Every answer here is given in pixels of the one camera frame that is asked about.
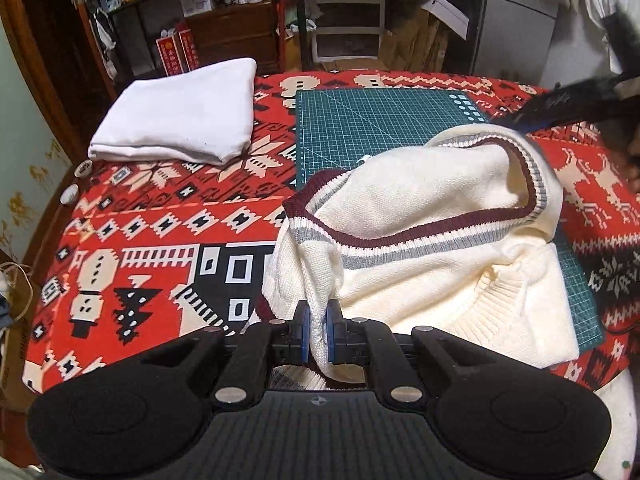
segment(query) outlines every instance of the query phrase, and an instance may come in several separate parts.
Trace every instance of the green cutting mat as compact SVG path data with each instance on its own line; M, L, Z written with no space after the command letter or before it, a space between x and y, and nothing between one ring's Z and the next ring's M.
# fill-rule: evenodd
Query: green cutting mat
M442 130L486 118L463 92L417 88L296 93L298 189L327 168L351 170L364 155L425 144ZM560 226L554 238L580 352L603 340L596 304Z

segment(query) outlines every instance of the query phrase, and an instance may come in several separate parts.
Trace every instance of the christmas tree print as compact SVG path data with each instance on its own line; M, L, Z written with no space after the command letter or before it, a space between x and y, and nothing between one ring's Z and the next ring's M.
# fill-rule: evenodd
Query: christmas tree print
M118 339L123 345L130 343L138 335L138 327L149 317L150 312L140 309L152 300L161 288L114 288L122 309L115 309L113 315L120 328L116 331Z

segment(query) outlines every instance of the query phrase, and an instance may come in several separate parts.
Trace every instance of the red tablecloth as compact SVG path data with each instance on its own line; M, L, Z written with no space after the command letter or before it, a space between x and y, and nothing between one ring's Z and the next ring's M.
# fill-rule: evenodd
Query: red tablecloth
M489 116L539 92L444 74L281 74L255 81L253 143L226 168L99 163L60 241L33 322L24 382L55 384L207 324L247 323L295 188L295 93L313 88L465 91ZM554 373L597 389L638 350L640 207L586 124L534 136L566 189L564 230L607 329L604 343Z

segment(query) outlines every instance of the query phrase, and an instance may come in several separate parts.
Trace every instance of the white folded shirt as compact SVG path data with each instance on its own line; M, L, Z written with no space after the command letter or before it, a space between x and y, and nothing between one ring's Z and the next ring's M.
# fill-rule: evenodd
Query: white folded shirt
M255 68L245 57L135 81L98 127L89 158L225 164L251 140Z

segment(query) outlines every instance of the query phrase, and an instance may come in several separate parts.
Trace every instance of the wall with flower pattern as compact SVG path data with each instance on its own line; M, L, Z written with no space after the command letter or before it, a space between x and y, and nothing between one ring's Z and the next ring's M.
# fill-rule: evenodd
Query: wall with flower pattern
M20 262L70 165L44 120L0 22L0 249Z

